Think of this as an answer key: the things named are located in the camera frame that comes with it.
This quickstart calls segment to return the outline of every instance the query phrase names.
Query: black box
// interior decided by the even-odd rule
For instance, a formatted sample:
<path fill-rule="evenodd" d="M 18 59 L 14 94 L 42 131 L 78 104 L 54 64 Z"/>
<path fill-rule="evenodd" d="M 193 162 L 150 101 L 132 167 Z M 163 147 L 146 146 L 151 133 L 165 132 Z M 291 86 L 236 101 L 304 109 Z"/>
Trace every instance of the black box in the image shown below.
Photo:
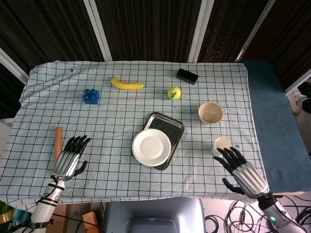
<path fill-rule="evenodd" d="M 179 69 L 176 76 L 178 79 L 185 81 L 185 82 L 188 82 L 192 85 L 194 85 L 196 80 L 198 79 L 198 76 L 196 74 L 193 74 L 193 73 L 186 71 L 184 69 Z"/>

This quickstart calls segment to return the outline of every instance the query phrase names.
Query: yellow tennis ball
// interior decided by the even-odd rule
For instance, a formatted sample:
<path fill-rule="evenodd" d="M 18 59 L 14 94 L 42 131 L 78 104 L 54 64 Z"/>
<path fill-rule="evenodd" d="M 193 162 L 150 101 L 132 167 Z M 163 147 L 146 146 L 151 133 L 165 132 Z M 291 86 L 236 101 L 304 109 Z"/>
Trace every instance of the yellow tennis ball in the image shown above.
<path fill-rule="evenodd" d="M 170 99 L 177 100 L 181 96 L 181 90 L 177 86 L 172 86 L 167 92 L 167 95 Z"/>

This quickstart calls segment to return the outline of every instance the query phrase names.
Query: blue mat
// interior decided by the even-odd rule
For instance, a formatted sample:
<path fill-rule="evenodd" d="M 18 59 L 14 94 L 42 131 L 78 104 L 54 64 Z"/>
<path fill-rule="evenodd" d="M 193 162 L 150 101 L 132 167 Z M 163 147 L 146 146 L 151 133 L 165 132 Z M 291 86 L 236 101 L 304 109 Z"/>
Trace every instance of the blue mat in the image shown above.
<path fill-rule="evenodd" d="M 311 190 L 308 157 L 274 66 L 244 62 L 248 70 L 253 117 L 272 192 Z"/>

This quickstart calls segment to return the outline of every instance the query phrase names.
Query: robotic hand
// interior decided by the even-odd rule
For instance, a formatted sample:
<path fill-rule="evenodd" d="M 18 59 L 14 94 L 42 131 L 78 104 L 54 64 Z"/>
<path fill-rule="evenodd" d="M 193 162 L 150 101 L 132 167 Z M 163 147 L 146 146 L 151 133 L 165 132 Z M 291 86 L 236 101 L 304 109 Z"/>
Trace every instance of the robotic hand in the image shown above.
<path fill-rule="evenodd" d="M 307 231 L 285 211 L 281 204 L 269 191 L 269 185 L 259 174 L 255 167 L 244 158 L 235 148 L 217 150 L 225 160 L 214 156 L 225 169 L 235 178 L 240 187 L 234 187 L 226 178 L 223 178 L 225 186 L 232 192 L 247 195 L 257 199 L 259 208 L 264 212 L 272 225 L 279 233 L 306 233 Z"/>
<path fill-rule="evenodd" d="M 53 181 L 48 184 L 43 197 L 37 202 L 35 211 L 31 216 L 34 233 L 44 233 L 46 228 L 52 224 L 50 219 L 65 190 L 65 182 L 81 174 L 86 168 L 87 161 L 84 161 L 82 166 L 77 169 L 80 157 L 90 140 L 90 138 L 87 139 L 86 135 L 77 138 L 72 137 L 58 156 L 51 175 Z"/>

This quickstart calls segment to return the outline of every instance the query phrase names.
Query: shoe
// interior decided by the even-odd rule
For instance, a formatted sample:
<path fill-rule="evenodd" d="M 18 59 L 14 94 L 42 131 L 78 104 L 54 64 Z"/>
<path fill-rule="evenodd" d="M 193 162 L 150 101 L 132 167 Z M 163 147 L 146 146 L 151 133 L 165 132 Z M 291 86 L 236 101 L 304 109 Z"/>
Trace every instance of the shoe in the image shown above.
<path fill-rule="evenodd" d="M 302 108 L 297 106 L 297 102 L 305 97 L 306 96 L 302 95 L 298 89 L 295 89 L 287 96 L 287 100 L 290 103 L 294 115 L 298 115 L 302 111 Z"/>

